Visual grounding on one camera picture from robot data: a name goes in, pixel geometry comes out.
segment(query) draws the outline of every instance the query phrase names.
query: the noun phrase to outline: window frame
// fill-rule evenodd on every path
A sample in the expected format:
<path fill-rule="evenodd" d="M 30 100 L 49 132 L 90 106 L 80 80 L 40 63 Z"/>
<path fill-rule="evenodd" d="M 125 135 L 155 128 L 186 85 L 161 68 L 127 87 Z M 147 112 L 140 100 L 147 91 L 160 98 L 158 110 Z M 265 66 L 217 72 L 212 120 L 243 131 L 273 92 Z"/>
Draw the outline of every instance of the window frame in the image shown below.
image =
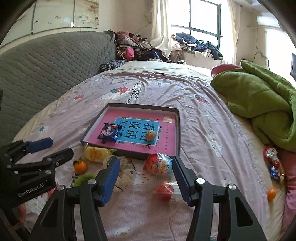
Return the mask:
<path fill-rule="evenodd" d="M 189 27 L 184 27 L 184 26 L 181 26 L 181 25 L 173 25 L 173 24 L 171 25 L 171 27 L 189 29 L 190 34 L 191 34 L 191 31 L 196 31 L 196 32 L 200 32 L 200 33 L 215 36 L 215 37 L 217 37 L 217 49 L 220 49 L 220 42 L 221 42 L 221 4 L 212 3 L 212 2 L 209 2 L 209 1 L 206 1 L 206 0 L 199 0 L 199 1 L 207 2 L 207 3 L 213 4 L 213 5 L 215 5 L 217 7 L 217 33 L 216 34 L 205 31 L 205 30 L 201 30 L 201 29 L 198 29 L 198 28 L 191 27 L 191 0 L 189 0 Z"/>

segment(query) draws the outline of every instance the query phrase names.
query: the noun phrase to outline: white curtain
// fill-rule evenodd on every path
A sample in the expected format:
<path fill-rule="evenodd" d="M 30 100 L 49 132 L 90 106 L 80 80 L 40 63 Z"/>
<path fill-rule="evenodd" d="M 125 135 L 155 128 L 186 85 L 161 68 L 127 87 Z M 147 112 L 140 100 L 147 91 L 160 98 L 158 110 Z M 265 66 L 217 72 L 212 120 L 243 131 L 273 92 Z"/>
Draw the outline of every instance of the white curtain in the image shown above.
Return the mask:
<path fill-rule="evenodd" d="M 237 39 L 240 24 L 240 5 L 234 0 L 221 1 L 221 42 L 220 52 L 223 63 L 235 64 L 237 57 Z"/>
<path fill-rule="evenodd" d="M 151 13 L 151 46 L 162 51 L 165 57 L 172 52 L 169 0 L 153 0 Z"/>

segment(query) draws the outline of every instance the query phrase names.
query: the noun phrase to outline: screw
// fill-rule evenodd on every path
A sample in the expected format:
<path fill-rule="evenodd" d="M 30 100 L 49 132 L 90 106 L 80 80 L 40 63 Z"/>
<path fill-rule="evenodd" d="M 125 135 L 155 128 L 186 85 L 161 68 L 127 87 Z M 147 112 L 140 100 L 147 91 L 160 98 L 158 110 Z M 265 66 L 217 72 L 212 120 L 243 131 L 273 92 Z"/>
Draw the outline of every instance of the screw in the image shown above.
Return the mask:
<path fill-rule="evenodd" d="M 198 184 L 204 184 L 205 183 L 205 180 L 203 178 L 198 178 L 198 179 L 196 179 L 196 182 Z"/>
<path fill-rule="evenodd" d="M 96 180 L 92 178 L 92 179 L 89 179 L 89 180 L 87 181 L 87 183 L 88 183 L 89 185 L 93 185 L 93 184 L 96 183 Z"/>
<path fill-rule="evenodd" d="M 57 190 L 58 190 L 58 191 L 61 191 L 61 190 L 63 190 L 63 189 L 64 189 L 64 185 L 58 185 L 58 186 L 57 186 Z"/>
<path fill-rule="evenodd" d="M 237 187 L 234 184 L 229 184 L 228 188 L 231 190 L 235 190 Z"/>

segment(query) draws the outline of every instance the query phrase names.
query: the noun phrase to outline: yellow snack package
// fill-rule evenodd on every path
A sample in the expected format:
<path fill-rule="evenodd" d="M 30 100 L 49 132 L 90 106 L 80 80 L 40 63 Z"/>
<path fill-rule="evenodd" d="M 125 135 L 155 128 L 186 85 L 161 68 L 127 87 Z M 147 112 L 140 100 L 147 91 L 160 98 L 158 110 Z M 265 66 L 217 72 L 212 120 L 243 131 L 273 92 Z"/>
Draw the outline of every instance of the yellow snack package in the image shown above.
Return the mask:
<path fill-rule="evenodd" d="M 100 147 L 86 146 L 84 150 L 84 157 L 89 161 L 100 162 L 107 157 L 112 155 L 111 150 Z"/>

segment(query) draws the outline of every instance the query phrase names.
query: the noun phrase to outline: gray quilted headboard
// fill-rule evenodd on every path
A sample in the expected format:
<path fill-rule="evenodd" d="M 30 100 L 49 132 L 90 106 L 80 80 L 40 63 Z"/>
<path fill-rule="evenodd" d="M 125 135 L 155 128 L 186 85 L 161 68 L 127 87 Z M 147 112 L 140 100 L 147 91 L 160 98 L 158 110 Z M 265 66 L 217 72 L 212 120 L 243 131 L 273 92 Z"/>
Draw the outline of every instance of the gray quilted headboard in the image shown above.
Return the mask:
<path fill-rule="evenodd" d="M 0 55 L 0 146 L 40 110 L 115 59 L 114 33 L 67 32 L 30 40 Z"/>

